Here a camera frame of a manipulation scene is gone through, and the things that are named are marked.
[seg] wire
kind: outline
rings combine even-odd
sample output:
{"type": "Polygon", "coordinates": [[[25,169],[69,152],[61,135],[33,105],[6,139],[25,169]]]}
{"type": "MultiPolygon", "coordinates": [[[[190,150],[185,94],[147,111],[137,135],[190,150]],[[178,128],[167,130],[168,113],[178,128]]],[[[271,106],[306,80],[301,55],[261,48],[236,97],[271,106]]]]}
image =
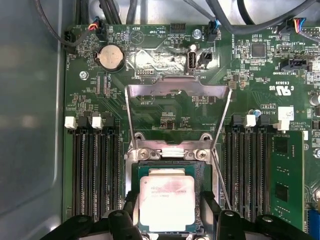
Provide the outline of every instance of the wire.
{"type": "Polygon", "coordinates": [[[129,6],[128,14],[126,16],[125,24],[135,23],[137,6],[138,6],[138,0],[130,0],[130,6],[129,6]]]}
{"type": "Polygon", "coordinates": [[[239,10],[239,13],[240,13],[244,23],[247,25],[255,25],[254,21],[252,21],[249,13],[247,11],[247,8],[245,5],[245,0],[237,0],[236,3],[238,5],[238,10],[239,10]]]}
{"type": "Polygon", "coordinates": [[[317,37],[314,37],[314,36],[311,36],[303,31],[300,31],[298,33],[299,35],[305,37],[306,39],[309,39],[309,40],[312,40],[312,41],[315,41],[316,43],[320,44],[320,38],[317,38],[317,37]]]}
{"type": "Polygon", "coordinates": [[[40,0],[34,0],[34,3],[35,3],[35,6],[36,6],[36,9],[37,9],[37,12],[38,12],[39,16],[41,17],[41,20],[43,21],[43,23],[46,26],[46,28],[49,30],[50,34],[55,39],[57,39],[60,43],[62,43],[63,45],[66,45],[66,46],[69,46],[69,47],[72,47],[72,48],[76,47],[79,44],[81,44],[85,40],[85,38],[87,36],[89,36],[91,30],[87,29],[75,42],[70,42],[70,41],[64,40],[62,37],[60,37],[58,35],[58,33],[55,32],[53,27],[50,25],[46,15],[45,15],[45,12],[44,12],[44,10],[43,10],[43,8],[41,6],[40,0]]]}
{"type": "Polygon", "coordinates": [[[298,33],[299,33],[299,29],[298,29],[297,19],[293,19],[293,22],[294,22],[294,29],[295,29],[295,32],[298,34],[298,33]]]}
{"type": "Polygon", "coordinates": [[[302,26],[303,26],[303,24],[305,23],[305,21],[306,21],[306,18],[303,18],[303,19],[301,20],[301,22],[300,22],[300,24],[299,24],[299,32],[302,31],[302,26]]]}
{"type": "Polygon", "coordinates": [[[257,25],[231,25],[227,16],[225,15],[223,9],[220,6],[219,0],[205,0],[209,5],[210,9],[222,24],[225,29],[235,35],[245,35],[245,34],[253,34],[259,32],[261,30],[273,27],[275,25],[279,25],[283,23],[287,19],[291,19],[292,17],[298,15],[308,7],[310,7],[317,0],[306,0],[294,9],[288,11],[287,13],[278,16],[270,21],[266,21],[257,25]]]}
{"type": "Polygon", "coordinates": [[[212,16],[209,12],[207,12],[204,8],[199,6],[195,1],[193,0],[183,0],[185,3],[189,4],[191,7],[193,7],[195,10],[197,10],[199,13],[201,13],[206,18],[210,19],[211,21],[215,21],[216,18],[212,16]]]}
{"type": "Polygon", "coordinates": [[[88,0],[81,0],[81,22],[83,25],[89,24],[88,0]]]}
{"type": "Polygon", "coordinates": [[[112,16],[115,24],[122,24],[114,0],[106,0],[106,3],[109,6],[109,9],[111,11],[111,16],[112,16]]]}
{"type": "Polygon", "coordinates": [[[115,24],[115,21],[112,19],[112,14],[106,0],[99,0],[99,3],[105,16],[106,22],[108,24],[115,24]]]}

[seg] ram slot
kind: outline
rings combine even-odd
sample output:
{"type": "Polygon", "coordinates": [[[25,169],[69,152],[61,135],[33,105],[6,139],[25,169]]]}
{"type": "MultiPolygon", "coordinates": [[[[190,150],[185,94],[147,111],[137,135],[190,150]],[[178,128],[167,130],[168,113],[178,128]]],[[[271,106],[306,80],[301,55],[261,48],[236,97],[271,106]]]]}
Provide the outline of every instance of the ram slot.
{"type": "Polygon", "coordinates": [[[108,193],[108,136],[103,134],[101,136],[101,169],[100,169],[100,216],[102,217],[109,207],[109,193],[108,193]]]}
{"type": "Polygon", "coordinates": [[[239,133],[232,133],[232,206],[238,212],[239,201],[239,133]]]}
{"type": "Polygon", "coordinates": [[[120,168],[119,168],[119,152],[118,152],[118,136],[110,134],[108,137],[108,145],[110,146],[108,163],[110,166],[110,207],[112,210],[119,209],[120,193],[120,168]]]}
{"type": "Polygon", "coordinates": [[[245,159],[245,168],[244,168],[244,206],[245,206],[245,219],[251,220],[252,213],[251,213],[251,137],[250,134],[246,133],[244,135],[244,159],[245,159]]]}
{"type": "Polygon", "coordinates": [[[226,134],[224,182],[229,199],[232,199],[232,134],[226,134]]]}
{"type": "Polygon", "coordinates": [[[101,216],[101,168],[102,168],[102,148],[101,148],[101,134],[94,135],[94,149],[93,149],[93,219],[98,221],[101,216]]]}
{"type": "Polygon", "coordinates": [[[81,136],[73,134],[73,148],[72,148],[72,216],[80,214],[79,200],[80,193],[80,171],[79,171],[79,157],[81,136]]]}
{"type": "Polygon", "coordinates": [[[245,164],[244,164],[244,152],[245,152],[245,134],[244,133],[240,133],[239,136],[239,141],[240,141],[240,148],[238,151],[239,154],[239,178],[238,178],[238,186],[239,186],[239,213],[241,216],[244,216],[245,213],[245,209],[244,209],[244,172],[245,172],[245,164]]]}
{"type": "Polygon", "coordinates": [[[95,135],[89,134],[88,138],[88,158],[87,158],[87,211],[86,214],[94,216],[94,188],[95,188],[95,135]]]}
{"type": "Polygon", "coordinates": [[[251,158],[251,220],[255,221],[257,217],[257,140],[256,140],[256,133],[253,132],[250,134],[250,158],[251,158]]]}
{"type": "Polygon", "coordinates": [[[268,137],[267,133],[262,133],[262,149],[263,149],[263,158],[262,158],[262,191],[263,191],[263,207],[262,213],[269,213],[269,161],[272,148],[272,138],[268,137]]]}

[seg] screw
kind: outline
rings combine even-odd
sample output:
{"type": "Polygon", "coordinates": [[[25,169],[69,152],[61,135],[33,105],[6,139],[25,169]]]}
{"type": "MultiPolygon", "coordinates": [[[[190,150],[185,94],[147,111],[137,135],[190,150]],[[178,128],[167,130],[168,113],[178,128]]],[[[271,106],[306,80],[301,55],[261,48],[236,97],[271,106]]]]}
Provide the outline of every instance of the screw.
{"type": "Polygon", "coordinates": [[[267,222],[267,223],[273,222],[273,220],[272,220],[270,217],[268,217],[268,216],[264,216],[264,217],[262,218],[262,220],[265,221],[265,222],[267,222]]]}
{"type": "Polygon", "coordinates": [[[202,32],[200,29],[193,30],[192,36],[194,39],[200,39],[202,37],[202,32]]]}
{"type": "Polygon", "coordinates": [[[141,160],[146,160],[149,158],[149,152],[147,149],[141,149],[138,154],[141,160]]]}
{"type": "Polygon", "coordinates": [[[205,150],[198,150],[196,152],[196,157],[199,159],[199,160],[206,160],[207,158],[207,152],[205,150]]]}
{"type": "Polygon", "coordinates": [[[81,71],[79,73],[79,77],[81,80],[87,80],[89,77],[89,73],[87,71],[81,71]]]}
{"type": "Polygon", "coordinates": [[[234,213],[232,211],[226,211],[225,215],[232,217],[234,215],[234,213]]]}
{"type": "Polygon", "coordinates": [[[313,156],[317,159],[320,159],[320,148],[314,150],[313,156]]]}

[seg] capacitor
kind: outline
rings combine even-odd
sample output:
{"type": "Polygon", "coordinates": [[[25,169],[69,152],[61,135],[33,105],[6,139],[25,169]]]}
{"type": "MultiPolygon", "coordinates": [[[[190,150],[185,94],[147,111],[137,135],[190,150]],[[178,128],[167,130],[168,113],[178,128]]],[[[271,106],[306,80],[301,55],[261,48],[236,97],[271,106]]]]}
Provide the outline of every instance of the capacitor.
{"type": "Polygon", "coordinates": [[[310,97],[310,104],[313,106],[320,105],[320,95],[313,95],[310,97]]]}
{"type": "Polygon", "coordinates": [[[255,115],[256,118],[259,118],[262,112],[259,109],[251,109],[249,110],[248,114],[255,115]]]}
{"type": "Polygon", "coordinates": [[[120,47],[115,44],[109,44],[95,53],[94,60],[107,72],[115,73],[124,67],[126,56],[120,47]]]}

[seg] connector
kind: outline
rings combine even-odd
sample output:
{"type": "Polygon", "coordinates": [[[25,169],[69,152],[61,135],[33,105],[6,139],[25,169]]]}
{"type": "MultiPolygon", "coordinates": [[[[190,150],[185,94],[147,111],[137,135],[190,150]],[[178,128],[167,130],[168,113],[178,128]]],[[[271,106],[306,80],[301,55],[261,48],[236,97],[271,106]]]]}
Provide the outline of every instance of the connector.
{"type": "Polygon", "coordinates": [[[213,43],[218,36],[218,22],[210,21],[206,30],[206,41],[213,43]]]}
{"type": "Polygon", "coordinates": [[[197,67],[197,54],[194,51],[187,53],[187,69],[194,70],[197,67]]]}
{"type": "Polygon", "coordinates": [[[171,23],[170,34],[186,34],[186,24],[185,23],[171,23]]]}
{"type": "Polygon", "coordinates": [[[289,35],[295,33],[295,24],[293,19],[286,20],[277,27],[277,34],[280,35],[289,35]]]}

